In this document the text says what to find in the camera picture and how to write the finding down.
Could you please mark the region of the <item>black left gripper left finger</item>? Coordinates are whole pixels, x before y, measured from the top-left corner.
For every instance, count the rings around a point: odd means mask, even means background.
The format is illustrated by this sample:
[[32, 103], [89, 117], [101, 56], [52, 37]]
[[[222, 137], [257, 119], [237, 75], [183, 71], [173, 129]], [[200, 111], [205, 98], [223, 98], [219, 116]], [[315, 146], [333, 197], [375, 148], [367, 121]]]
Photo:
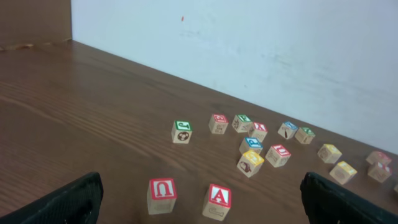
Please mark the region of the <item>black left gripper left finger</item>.
[[103, 193], [100, 174], [90, 172], [1, 217], [1, 223], [95, 224], [99, 217]]

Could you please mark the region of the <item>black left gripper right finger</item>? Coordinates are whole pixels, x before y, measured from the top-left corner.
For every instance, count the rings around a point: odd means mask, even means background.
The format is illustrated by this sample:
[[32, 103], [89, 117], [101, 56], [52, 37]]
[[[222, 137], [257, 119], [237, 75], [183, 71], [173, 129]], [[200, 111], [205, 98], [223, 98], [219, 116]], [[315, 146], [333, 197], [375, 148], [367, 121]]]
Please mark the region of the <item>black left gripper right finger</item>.
[[305, 174], [300, 191], [310, 224], [397, 224], [397, 215], [315, 172]]

